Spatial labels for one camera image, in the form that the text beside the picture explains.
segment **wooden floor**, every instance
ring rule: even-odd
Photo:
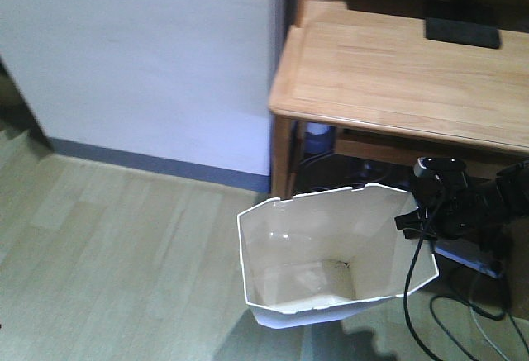
[[[236,214],[263,197],[0,135],[0,360],[427,359],[398,300],[342,322],[257,325],[244,303]],[[412,318],[443,359],[466,359],[428,314],[434,287],[412,296]],[[438,308],[479,359],[501,359],[467,309]],[[511,359],[527,359],[507,321],[483,323]]]

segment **baseboard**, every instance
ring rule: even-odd
[[[131,169],[142,169],[153,173],[220,183],[256,192],[268,193],[270,190],[270,178],[268,175],[219,169],[218,167],[87,145],[71,140],[50,138],[50,142],[55,153],[65,156],[116,164]]]

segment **wastebasket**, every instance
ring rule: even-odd
[[[416,208],[413,195],[368,184],[270,198],[237,217],[246,303],[271,328],[341,320],[403,296],[416,240],[393,218]],[[409,293],[438,276],[422,247]]]

